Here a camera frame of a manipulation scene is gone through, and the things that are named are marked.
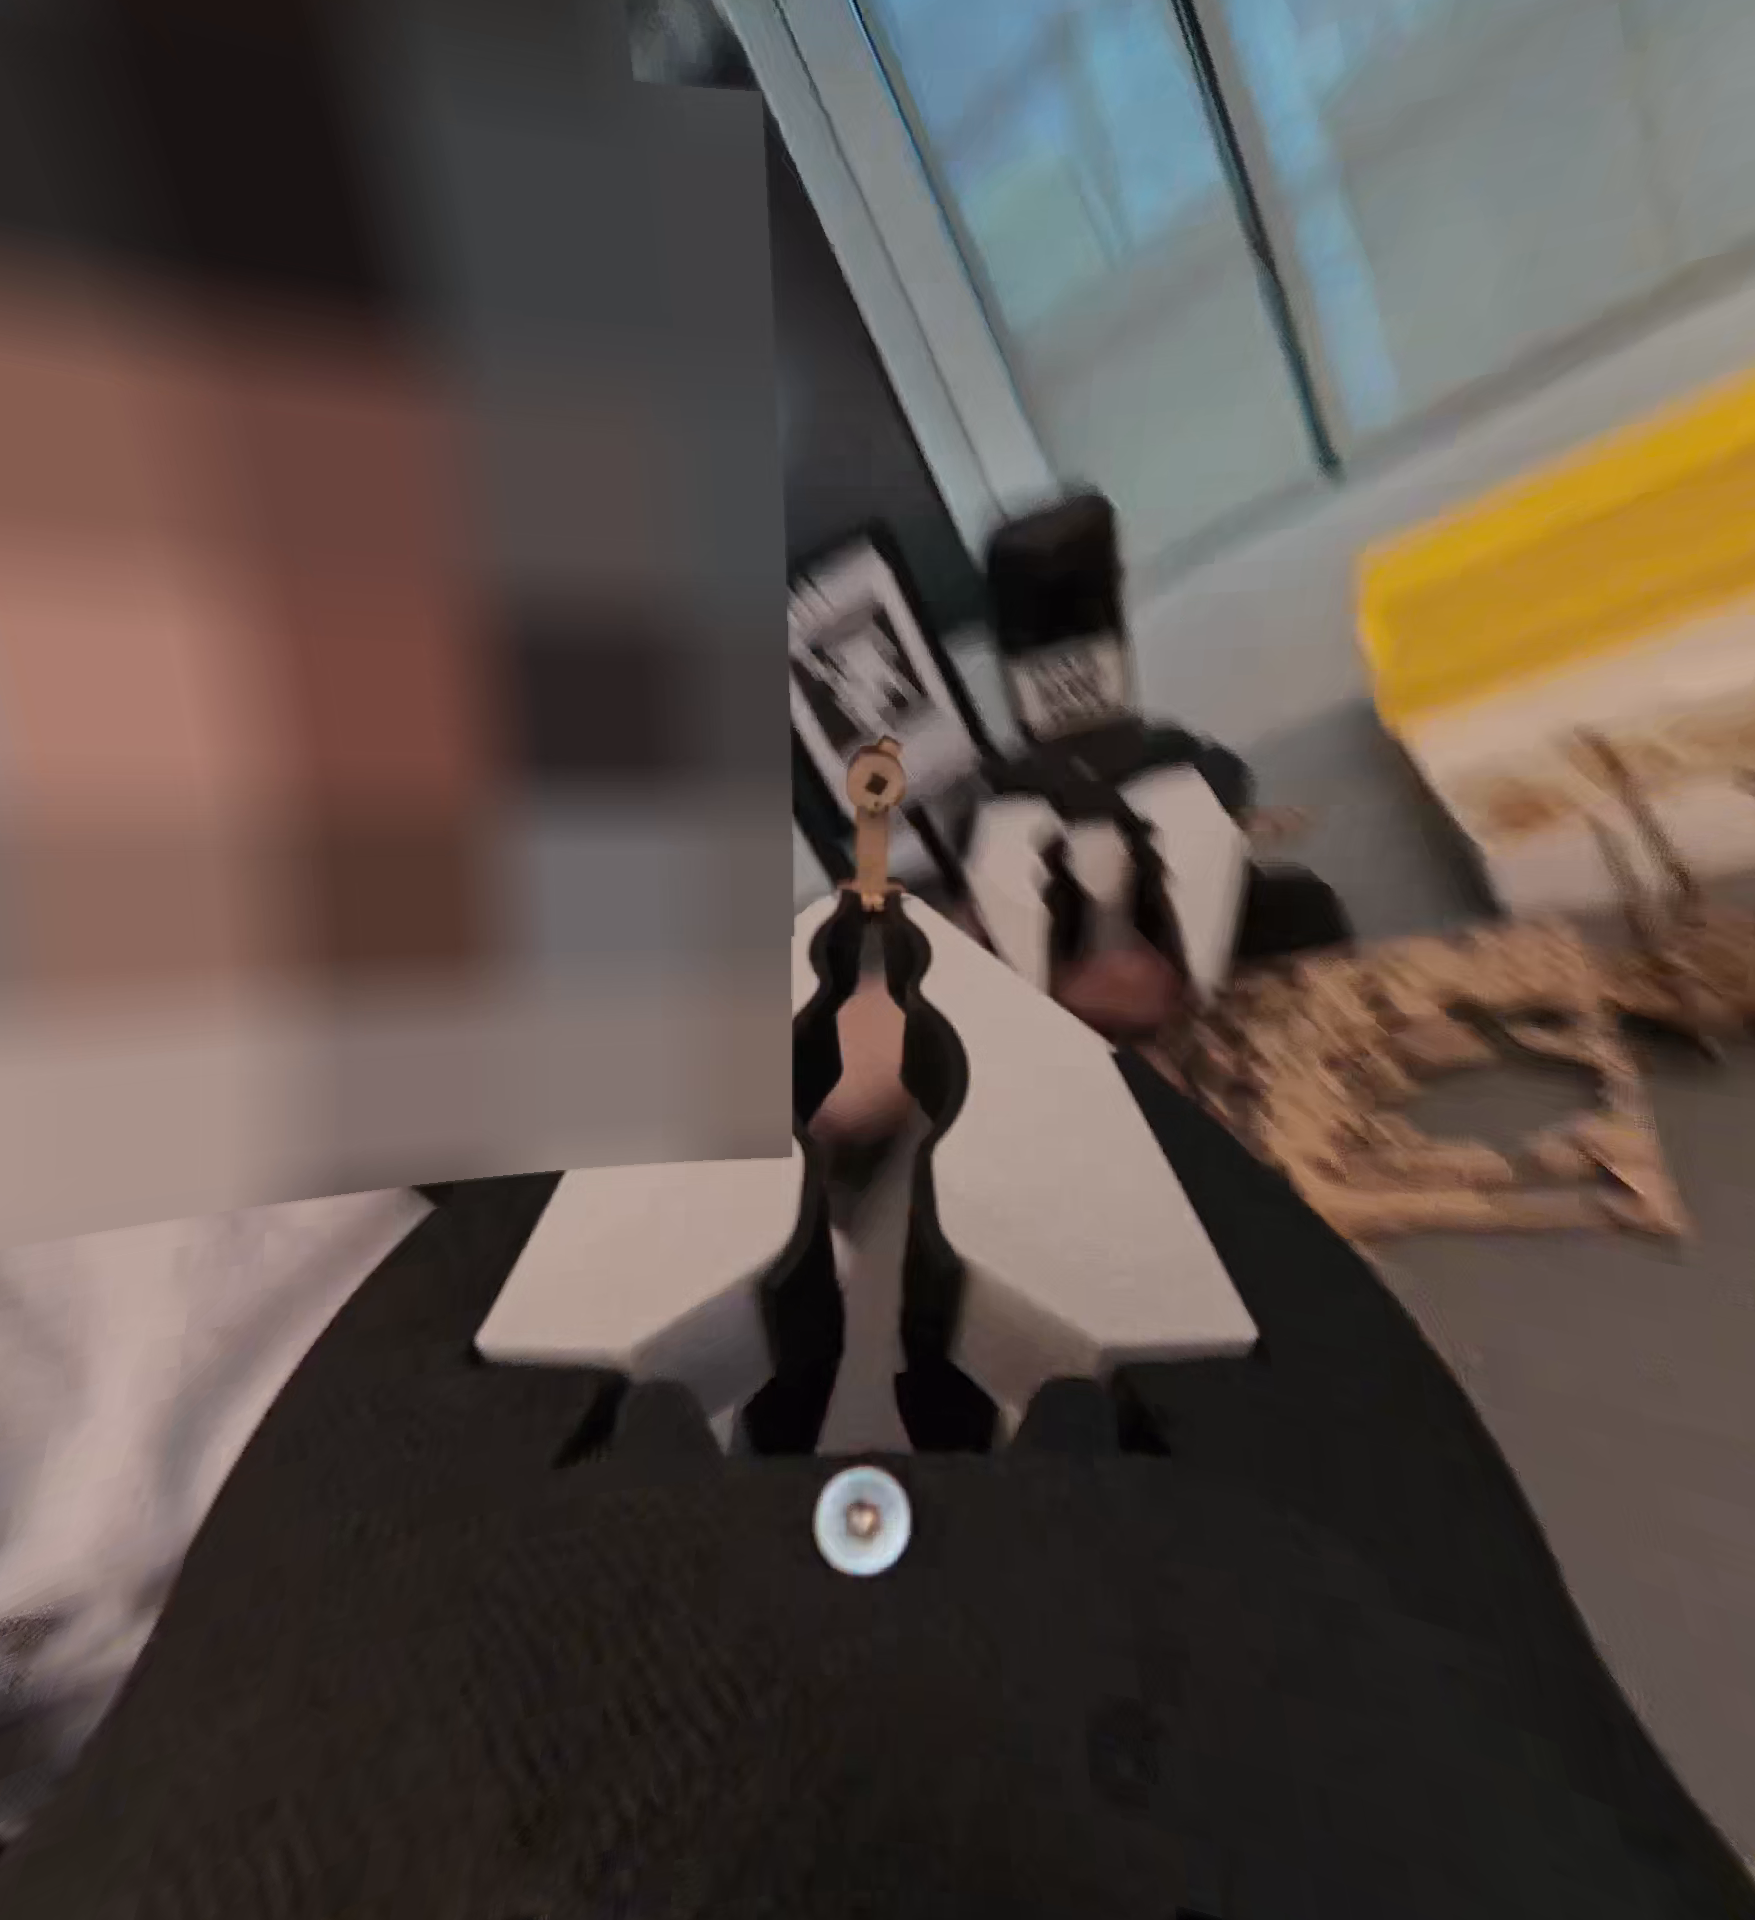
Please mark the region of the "wooden sheet with large cut-outs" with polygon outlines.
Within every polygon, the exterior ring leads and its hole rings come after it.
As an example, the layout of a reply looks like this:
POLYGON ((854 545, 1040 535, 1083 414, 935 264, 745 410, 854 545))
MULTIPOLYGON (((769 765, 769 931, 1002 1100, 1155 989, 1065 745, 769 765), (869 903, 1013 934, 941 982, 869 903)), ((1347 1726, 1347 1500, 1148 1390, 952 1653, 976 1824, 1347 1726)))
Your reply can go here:
POLYGON ((1493 924, 1241 972, 1164 1039, 1180 1081, 1343 1238, 1687 1234, 1598 956, 1565 924, 1493 924), (1427 1082, 1525 1058, 1589 1081, 1515 1147, 1407 1115, 1427 1082))

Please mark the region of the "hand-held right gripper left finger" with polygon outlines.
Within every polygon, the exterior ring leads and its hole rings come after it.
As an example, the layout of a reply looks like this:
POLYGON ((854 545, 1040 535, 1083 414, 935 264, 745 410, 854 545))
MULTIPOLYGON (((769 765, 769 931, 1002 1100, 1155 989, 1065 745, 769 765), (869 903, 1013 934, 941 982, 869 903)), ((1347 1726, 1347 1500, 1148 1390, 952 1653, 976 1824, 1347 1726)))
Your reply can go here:
POLYGON ((674 1383, 727 1421, 732 1452, 816 1452, 844 1346, 816 1118, 841 1085, 841 1010, 880 928, 854 896, 795 924, 786 1152, 561 1173, 480 1325, 480 1356, 674 1383))

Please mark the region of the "person's left hand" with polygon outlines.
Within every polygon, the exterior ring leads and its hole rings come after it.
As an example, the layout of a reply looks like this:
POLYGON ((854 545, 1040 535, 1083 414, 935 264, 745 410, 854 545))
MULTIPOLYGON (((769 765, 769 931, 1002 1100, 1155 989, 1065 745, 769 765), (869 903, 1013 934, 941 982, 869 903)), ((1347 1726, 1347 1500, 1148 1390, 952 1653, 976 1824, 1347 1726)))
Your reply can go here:
MULTIPOLYGON (((1353 921, 1338 893, 1308 866, 1253 864, 1226 977, 1296 956, 1343 948, 1353 921)), ((1169 958, 1117 906, 1091 903, 1075 948, 1052 959, 1052 996, 1120 1042, 1148 1039, 1183 1005, 1169 958)))

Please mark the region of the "wooden model assembly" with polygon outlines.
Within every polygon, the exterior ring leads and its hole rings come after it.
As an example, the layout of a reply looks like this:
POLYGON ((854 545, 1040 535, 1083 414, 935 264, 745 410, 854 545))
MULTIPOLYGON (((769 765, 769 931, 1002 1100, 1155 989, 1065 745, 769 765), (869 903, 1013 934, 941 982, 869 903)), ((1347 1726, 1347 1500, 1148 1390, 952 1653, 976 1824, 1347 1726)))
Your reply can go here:
POLYGON ((1623 935, 1619 1017, 1702 1051, 1755 1031, 1755 690, 1563 739, 1623 935))

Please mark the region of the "glass window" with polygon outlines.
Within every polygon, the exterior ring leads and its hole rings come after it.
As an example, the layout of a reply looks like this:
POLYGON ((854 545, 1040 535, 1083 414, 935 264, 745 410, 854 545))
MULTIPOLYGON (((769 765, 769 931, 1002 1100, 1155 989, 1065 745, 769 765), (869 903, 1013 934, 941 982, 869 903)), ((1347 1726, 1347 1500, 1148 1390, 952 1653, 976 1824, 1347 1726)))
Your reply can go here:
POLYGON ((859 4, 1057 471, 1326 467, 1755 240, 1755 4, 859 4))

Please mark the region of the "white cardboard box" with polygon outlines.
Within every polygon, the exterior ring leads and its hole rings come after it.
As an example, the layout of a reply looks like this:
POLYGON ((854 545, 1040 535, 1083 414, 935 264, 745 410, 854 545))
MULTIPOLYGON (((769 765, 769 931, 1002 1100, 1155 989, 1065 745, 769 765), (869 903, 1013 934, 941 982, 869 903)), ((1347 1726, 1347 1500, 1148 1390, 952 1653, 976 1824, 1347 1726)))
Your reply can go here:
POLYGON ((1512 918, 1609 912, 1593 827, 1632 876, 1665 876, 1592 733, 1697 879, 1755 874, 1755 595, 1407 724, 1406 754, 1512 918))

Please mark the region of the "yellow plastic bin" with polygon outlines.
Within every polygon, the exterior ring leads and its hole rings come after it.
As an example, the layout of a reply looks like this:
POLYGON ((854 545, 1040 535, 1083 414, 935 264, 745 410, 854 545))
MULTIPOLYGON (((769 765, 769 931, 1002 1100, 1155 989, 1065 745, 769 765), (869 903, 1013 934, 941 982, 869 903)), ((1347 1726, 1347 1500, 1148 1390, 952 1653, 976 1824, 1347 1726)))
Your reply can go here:
POLYGON ((1755 367, 1366 548, 1392 733, 1755 595, 1755 367))

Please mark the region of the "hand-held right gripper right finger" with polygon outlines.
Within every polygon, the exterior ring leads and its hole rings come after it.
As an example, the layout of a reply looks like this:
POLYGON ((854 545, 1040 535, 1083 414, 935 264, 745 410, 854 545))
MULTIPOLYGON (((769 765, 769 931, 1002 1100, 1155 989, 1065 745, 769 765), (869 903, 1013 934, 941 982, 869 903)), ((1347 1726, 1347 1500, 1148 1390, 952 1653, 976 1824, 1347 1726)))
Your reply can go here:
POLYGON ((984 1452, 1050 1380, 1236 1362, 1256 1328, 1113 1046, 919 899, 890 899, 909 1173, 894 1397, 984 1452))

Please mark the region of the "small wooden key-shaped part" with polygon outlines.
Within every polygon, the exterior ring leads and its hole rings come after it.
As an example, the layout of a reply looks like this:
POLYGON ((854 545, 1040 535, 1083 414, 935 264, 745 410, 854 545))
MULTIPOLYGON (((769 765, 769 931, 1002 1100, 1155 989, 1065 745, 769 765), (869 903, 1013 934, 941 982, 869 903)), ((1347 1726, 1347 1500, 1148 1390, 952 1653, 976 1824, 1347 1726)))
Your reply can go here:
POLYGON ((860 745, 844 767, 842 792, 852 830, 852 869, 842 886, 864 914, 883 914, 898 892, 890 874, 891 825, 908 794, 899 741, 883 733, 860 745))

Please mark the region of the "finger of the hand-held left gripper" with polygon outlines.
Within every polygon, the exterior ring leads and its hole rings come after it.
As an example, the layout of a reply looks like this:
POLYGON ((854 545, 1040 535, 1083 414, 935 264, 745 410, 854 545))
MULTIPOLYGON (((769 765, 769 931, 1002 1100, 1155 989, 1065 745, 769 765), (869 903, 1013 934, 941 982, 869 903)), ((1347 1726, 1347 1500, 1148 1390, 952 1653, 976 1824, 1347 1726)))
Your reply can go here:
POLYGON ((1133 813, 1152 828, 1161 892, 1197 1005, 1223 988, 1249 906, 1249 840, 1201 775, 1164 767, 1133 783, 1133 813))
POLYGON ((1044 851, 1060 823, 1044 799, 991 799, 969 836, 969 912, 997 958, 1021 977, 1052 976, 1044 851))

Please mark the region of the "black framed marker sign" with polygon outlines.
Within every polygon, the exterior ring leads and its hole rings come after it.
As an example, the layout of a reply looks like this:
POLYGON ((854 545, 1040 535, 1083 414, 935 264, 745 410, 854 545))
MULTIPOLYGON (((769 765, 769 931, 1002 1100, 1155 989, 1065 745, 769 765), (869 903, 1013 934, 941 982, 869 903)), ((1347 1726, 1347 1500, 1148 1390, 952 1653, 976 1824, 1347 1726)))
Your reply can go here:
POLYGON ((798 560, 786 615, 796 828, 841 876, 847 765, 890 735, 908 783, 891 866, 929 879, 940 854, 968 851, 994 745, 890 528, 869 523, 798 560))

